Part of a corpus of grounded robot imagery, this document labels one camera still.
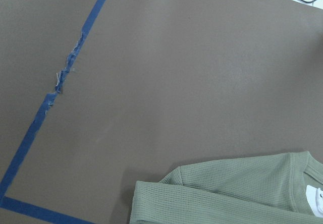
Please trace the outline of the olive green long-sleeve shirt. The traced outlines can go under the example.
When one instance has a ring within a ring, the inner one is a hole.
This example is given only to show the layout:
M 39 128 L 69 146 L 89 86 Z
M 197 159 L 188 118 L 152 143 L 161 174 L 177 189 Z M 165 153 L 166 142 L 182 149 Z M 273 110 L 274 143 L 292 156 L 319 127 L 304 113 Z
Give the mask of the olive green long-sleeve shirt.
M 307 185 L 322 188 L 322 164 L 308 151 L 183 165 L 136 183 L 129 222 L 322 223 Z

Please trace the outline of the white paper hang tag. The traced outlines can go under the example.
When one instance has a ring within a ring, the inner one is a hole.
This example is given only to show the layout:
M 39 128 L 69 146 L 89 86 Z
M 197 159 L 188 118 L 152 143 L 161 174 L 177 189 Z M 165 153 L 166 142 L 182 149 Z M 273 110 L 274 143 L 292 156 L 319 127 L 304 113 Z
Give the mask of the white paper hang tag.
M 307 185 L 305 194 L 312 213 L 316 217 L 322 218 L 322 188 Z

